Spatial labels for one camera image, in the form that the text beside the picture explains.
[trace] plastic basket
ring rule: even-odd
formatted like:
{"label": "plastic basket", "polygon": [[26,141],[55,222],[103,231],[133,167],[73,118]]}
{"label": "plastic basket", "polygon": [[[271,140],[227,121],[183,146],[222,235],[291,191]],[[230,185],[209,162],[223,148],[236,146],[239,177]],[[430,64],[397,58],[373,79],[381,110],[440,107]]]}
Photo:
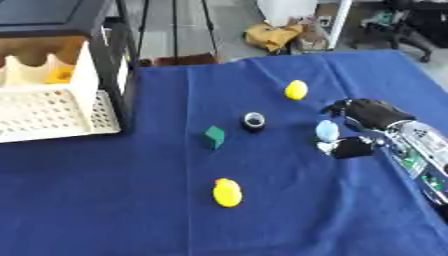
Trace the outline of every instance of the plastic basket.
{"label": "plastic basket", "polygon": [[0,87],[0,143],[118,132],[108,95],[98,92],[98,84],[86,41],[70,83]]}

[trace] yellow rubber duck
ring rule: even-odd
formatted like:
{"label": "yellow rubber duck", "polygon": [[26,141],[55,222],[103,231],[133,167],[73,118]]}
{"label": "yellow rubber duck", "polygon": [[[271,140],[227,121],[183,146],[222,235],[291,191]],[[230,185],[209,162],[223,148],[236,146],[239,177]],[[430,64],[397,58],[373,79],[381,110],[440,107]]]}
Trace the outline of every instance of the yellow rubber duck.
{"label": "yellow rubber duck", "polygon": [[68,84],[73,76],[74,67],[64,66],[56,68],[47,77],[47,84]]}
{"label": "yellow rubber duck", "polygon": [[241,203],[243,194],[238,183],[233,180],[221,178],[215,181],[213,197],[223,207],[235,207]]}
{"label": "yellow rubber duck", "polygon": [[305,82],[300,80],[292,81],[288,87],[285,88],[286,97],[292,100],[301,100],[308,94],[308,86]]}

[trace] light blue ball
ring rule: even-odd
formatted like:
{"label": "light blue ball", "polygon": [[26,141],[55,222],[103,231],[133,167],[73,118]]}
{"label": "light blue ball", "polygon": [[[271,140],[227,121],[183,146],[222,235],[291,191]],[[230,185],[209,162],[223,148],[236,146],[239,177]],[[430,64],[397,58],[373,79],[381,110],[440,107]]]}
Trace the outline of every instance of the light blue ball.
{"label": "light blue ball", "polygon": [[324,120],[317,125],[316,135],[321,141],[331,143],[339,138],[339,127],[329,120]]}

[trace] yellow ball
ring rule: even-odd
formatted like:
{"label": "yellow ball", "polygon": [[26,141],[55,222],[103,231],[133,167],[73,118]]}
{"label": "yellow ball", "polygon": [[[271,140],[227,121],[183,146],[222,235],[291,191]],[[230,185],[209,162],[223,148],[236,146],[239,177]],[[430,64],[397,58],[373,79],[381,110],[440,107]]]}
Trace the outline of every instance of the yellow ball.
{"label": "yellow ball", "polygon": [[221,178],[215,181],[213,197],[223,207],[235,207],[243,199],[241,188],[233,180]]}
{"label": "yellow ball", "polygon": [[308,94],[308,86],[300,80],[292,81],[285,89],[286,97],[292,100],[301,100]]}

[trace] chair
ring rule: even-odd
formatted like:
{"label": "chair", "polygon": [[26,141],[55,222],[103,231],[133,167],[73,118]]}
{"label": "chair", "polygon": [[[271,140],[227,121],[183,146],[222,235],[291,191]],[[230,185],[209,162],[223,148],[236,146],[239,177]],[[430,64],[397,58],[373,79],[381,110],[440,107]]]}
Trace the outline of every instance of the chair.
{"label": "chair", "polygon": [[413,46],[423,51],[424,55],[420,58],[421,62],[427,63],[431,60],[432,51],[423,43],[411,37],[414,29],[409,26],[409,17],[414,10],[420,10],[419,6],[426,8],[425,5],[414,2],[413,0],[385,0],[384,4],[394,12],[393,21],[390,25],[368,22],[363,31],[352,42],[352,47],[357,48],[359,43],[365,41],[373,30],[383,34],[383,39],[390,43],[392,49],[399,49],[400,43]]}

